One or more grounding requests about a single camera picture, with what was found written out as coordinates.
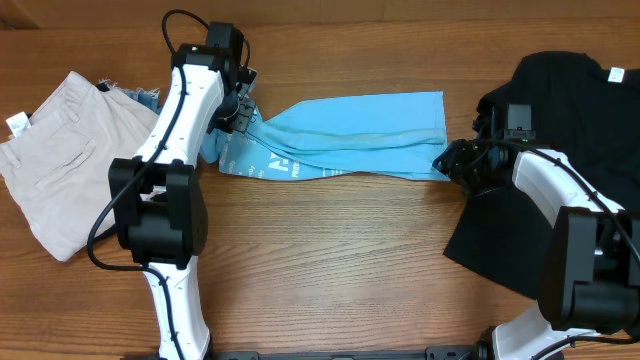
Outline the light blue printed t-shirt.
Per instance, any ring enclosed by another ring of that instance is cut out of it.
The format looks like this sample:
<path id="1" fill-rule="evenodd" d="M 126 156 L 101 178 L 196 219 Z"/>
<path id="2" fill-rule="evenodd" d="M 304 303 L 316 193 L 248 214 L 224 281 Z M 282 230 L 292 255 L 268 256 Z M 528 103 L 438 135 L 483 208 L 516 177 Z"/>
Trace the light blue printed t-shirt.
<path id="1" fill-rule="evenodd" d="M 220 172 L 302 181 L 364 172 L 443 181 L 432 163 L 448 146 L 443 95 L 413 92 L 306 100 L 245 131 L 215 130 L 200 154 Z"/>

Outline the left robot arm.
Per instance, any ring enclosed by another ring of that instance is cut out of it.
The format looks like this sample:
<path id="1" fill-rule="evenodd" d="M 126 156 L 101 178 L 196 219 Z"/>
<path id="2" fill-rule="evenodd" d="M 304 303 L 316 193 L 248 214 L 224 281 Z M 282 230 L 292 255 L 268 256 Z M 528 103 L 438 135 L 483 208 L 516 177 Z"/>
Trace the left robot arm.
<path id="1" fill-rule="evenodd" d="M 108 171 L 120 246 L 129 269 L 146 278 L 161 343 L 158 359 L 211 359 L 213 340 L 201 307 L 198 257 L 208 238 L 207 206 L 196 174 L 206 136 L 245 131 L 255 103 L 250 46 L 231 23 L 212 22 L 202 45 L 172 48 L 164 109 L 144 144 Z"/>

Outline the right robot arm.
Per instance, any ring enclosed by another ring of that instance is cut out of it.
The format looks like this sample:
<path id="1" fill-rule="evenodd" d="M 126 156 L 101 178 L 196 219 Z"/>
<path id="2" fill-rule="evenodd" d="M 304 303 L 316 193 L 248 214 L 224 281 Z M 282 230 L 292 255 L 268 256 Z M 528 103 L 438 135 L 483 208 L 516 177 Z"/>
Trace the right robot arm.
<path id="1" fill-rule="evenodd" d="M 552 227 L 535 303 L 488 329 L 472 346 L 436 346 L 428 358 L 560 359 L 579 342 L 639 340 L 638 216 L 600 195 L 567 157 L 538 142 L 527 104 L 478 120 L 473 140 L 452 142 L 433 162 L 468 195 L 502 185 L 524 193 Z"/>

